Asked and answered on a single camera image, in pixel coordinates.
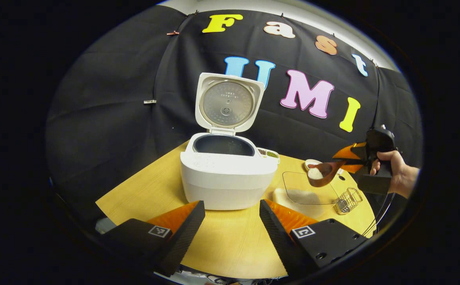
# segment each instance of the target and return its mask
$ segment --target inner lid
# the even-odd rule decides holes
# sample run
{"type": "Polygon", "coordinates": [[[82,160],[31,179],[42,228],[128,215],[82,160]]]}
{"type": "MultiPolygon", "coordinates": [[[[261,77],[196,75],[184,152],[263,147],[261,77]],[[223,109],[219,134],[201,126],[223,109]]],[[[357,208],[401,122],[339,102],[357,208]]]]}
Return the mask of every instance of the inner lid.
{"type": "Polygon", "coordinates": [[[235,82],[209,87],[200,100],[203,117],[214,126],[233,128],[247,121],[255,105],[252,92],[235,82]]]}

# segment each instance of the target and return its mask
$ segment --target pink letter m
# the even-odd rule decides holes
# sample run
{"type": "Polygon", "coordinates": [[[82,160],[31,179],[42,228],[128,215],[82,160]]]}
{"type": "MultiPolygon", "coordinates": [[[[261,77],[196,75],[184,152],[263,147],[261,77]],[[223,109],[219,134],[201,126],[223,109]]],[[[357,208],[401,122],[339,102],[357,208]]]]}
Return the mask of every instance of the pink letter m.
{"type": "Polygon", "coordinates": [[[334,90],[334,85],[320,80],[312,89],[309,89],[306,75],[298,70],[288,70],[290,76],[290,85],[286,97],[279,102],[286,108],[297,108],[295,96],[298,94],[300,109],[305,110],[313,101],[315,102],[309,113],[313,116],[325,119],[327,117],[327,104],[330,92],[334,90]]]}

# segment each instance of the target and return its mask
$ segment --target seasoning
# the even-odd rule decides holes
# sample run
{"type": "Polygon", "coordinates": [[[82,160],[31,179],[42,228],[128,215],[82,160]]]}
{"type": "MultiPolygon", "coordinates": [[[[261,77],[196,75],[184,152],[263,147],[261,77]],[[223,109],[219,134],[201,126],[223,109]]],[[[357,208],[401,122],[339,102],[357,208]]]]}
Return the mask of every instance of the seasoning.
{"type": "Polygon", "coordinates": [[[271,157],[275,157],[275,158],[278,157],[275,153],[272,153],[272,152],[267,152],[267,155],[271,157]]]}

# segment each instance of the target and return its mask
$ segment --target brown spoon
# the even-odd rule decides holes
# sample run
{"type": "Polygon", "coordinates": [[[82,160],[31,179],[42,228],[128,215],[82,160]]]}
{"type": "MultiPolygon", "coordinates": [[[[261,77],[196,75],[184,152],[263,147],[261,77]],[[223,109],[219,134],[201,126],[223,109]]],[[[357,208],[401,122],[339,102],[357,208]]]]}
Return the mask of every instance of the brown spoon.
{"type": "Polygon", "coordinates": [[[309,184],[315,187],[323,187],[329,184],[334,179],[337,170],[346,163],[346,160],[337,162],[324,162],[321,164],[313,165],[310,168],[317,168],[323,175],[322,179],[311,179],[308,176],[309,184]]]}

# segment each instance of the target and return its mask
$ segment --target letter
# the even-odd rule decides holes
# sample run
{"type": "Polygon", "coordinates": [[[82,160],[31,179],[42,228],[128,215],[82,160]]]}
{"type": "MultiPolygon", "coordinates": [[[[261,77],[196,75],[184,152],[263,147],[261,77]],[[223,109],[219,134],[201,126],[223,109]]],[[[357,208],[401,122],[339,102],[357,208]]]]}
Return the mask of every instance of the letter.
{"type": "Polygon", "coordinates": [[[280,34],[285,38],[295,38],[293,29],[289,25],[279,22],[267,22],[267,24],[268,26],[263,27],[265,32],[269,34],[280,34]]]}
{"type": "Polygon", "coordinates": [[[249,63],[249,60],[240,56],[229,56],[225,58],[226,63],[226,75],[235,75],[242,77],[242,72],[244,70],[244,65],[249,63]]]}
{"type": "Polygon", "coordinates": [[[344,120],[339,123],[339,128],[347,132],[352,132],[353,130],[353,121],[355,120],[355,115],[357,115],[357,110],[360,109],[359,101],[348,97],[348,110],[346,111],[346,116],[344,120]]]}
{"type": "MultiPolygon", "coordinates": [[[[249,63],[249,60],[240,56],[229,56],[225,58],[226,63],[226,75],[234,75],[242,77],[242,72],[244,71],[244,65],[249,63]]],[[[259,67],[259,74],[257,76],[257,81],[260,81],[267,88],[268,78],[270,76],[270,70],[275,68],[276,65],[270,61],[266,60],[257,60],[255,65],[259,67]]]]}
{"type": "Polygon", "coordinates": [[[319,50],[324,51],[327,54],[337,54],[337,49],[335,48],[337,47],[337,44],[334,42],[334,40],[330,40],[326,36],[317,36],[315,45],[319,50]]]}
{"type": "Polygon", "coordinates": [[[257,60],[255,61],[255,65],[259,67],[259,75],[257,76],[257,81],[263,83],[265,85],[265,88],[267,89],[268,76],[270,75],[270,70],[275,68],[276,65],[266,60],[257,60]]]}
{"type": "Polygon", "coordinates": [[[315,102],[309,113],[313,116],[325,119],[327,117],[327,104],[330,92],[334,90],[334,85],[320,80],[312,89],[309,89],[308,79],[303,72],[298,70],[288,70],[290,85],[286,96],[279,101],[286,108],[296,108],[295,97],[298,95],[300,109],[305,110],[313,101],[315,102]]]}
{"type": "Polygon", "coordinates": [[[234,24],[235,20],[243,19],[242,15],[239,15],[239,14],[212,15],[210,16],[210,18],[211,18],[211,22],[209,23],[207,28],[203,29],[201,32],[225,31],[225,28],[223,28],[223,24],[225,25],[225,27],[230,27],[234,24]]]}
{"type": "Polygon", "coordinates": [[[352,54],[353,58],[355,58],[355,61],[357,61],[357,68],[360,73],[362,73],[363,76],[367,76],[367,72],[364,70],[365,62],[362,60],[362,58],[359,55],[352,54]]]}

